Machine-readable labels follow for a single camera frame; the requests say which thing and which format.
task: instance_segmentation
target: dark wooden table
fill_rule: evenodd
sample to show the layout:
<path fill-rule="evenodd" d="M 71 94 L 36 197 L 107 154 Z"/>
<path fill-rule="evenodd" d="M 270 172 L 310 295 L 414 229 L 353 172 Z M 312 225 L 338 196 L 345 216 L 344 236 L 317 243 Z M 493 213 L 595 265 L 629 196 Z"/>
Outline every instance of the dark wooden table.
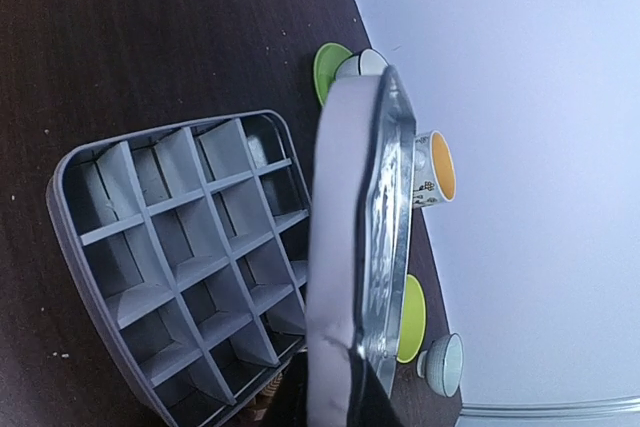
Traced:
<path fill-rule="evenodd" d="M 310 180 L 311 65 L 327 41 L 368 46 L 353 0 L 0 0 L 0 425 L 161 425 L 112 363 L 60 253 L 44 202 L 58 160 L 95 139 L 271 108 Z M 447 324 L 417 217 L 411 270 L 428 293 L 429 342 Z M 393 400 L 407 425 L 451 426 L 460 409 L 413 365 Z"/>

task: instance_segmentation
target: gray compartment tray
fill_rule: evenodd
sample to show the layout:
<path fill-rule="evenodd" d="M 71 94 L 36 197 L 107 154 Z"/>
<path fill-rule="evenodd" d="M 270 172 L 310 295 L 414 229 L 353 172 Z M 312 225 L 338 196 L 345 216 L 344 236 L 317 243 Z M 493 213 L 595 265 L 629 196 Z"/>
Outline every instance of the gray compartment tray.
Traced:
<path fill-rule="evenodd" d="M 78 147 L 47 204 L 105 345 L 168 425 L 223 423 L 303 347 L 310 199 L 274 112 Z"/>

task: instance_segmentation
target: mug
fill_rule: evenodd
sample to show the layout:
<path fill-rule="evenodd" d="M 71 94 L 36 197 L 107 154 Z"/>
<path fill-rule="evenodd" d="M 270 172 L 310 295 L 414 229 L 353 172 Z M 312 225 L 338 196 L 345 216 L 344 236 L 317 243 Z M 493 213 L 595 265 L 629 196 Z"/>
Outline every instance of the mug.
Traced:
<path fill-rule="evenodd" d="M 382 75 L 389 64 L 373 49 L 365 49 L 345 60 L 336 72 L 336 80 L 359 75 Z"/>
<path fill-rule="evenodd" d="M 415 140 L 413 207 L 451 202 L 456 195 L 456 173 L 444 136 L 437 130 Z"/>

